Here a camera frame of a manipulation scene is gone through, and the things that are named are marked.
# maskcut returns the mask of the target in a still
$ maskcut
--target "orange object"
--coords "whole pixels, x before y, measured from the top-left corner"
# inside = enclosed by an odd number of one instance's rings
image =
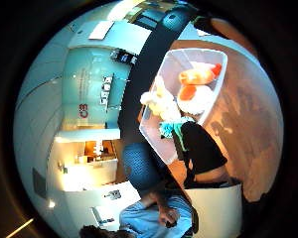
[[[197,91],[194,85],[186,85],[180,89],[179,97],[183,101],[191,100]]]
[[[211,68],[211,71],[218,76],[221,72],[222,65],[220,63],[216,63],[215,67]]]
[[[208,84],[215,78],[215,74],[209,67],[191,68],[179,73],[179,80],[183,85]]]

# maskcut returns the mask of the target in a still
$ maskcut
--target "blue shirt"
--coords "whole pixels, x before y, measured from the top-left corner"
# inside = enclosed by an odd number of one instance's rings
[[[181,238],[192,226],[191,207],[180,195],[172,195],[167,203],[180,214],[177,225],[167,228],[159,224],[157,205],[146,208],[141,201],[125,208],[119,217],[120,230],[126,230],[137,238]]]

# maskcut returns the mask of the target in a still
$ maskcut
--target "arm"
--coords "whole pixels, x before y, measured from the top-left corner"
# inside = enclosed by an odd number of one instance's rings
[[[175,223],[179,218],[177,209],[168,206],[166,198],[158,191],[151,191],[143,196],[140,200],[145,207],[157,203],[159,209],[159,223],[166,225],[169,221],[171,224]]]

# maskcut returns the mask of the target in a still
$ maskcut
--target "black top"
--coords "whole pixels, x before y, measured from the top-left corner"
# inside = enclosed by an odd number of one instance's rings
[[[216,141],[201,125],[186,122],[181,132],[188,158],[192,160],[194,175],[219,168],[227,162]]]

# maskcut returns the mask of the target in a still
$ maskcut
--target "white stuffed toy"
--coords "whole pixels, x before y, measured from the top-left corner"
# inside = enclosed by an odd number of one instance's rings
[[[140,102],[147,105],[155,116],[160,116],[164,121],[176,121],[181,118],[181,113],[175,97],[165,87],[163,78],[156,76],[155,90],[144,92]]]

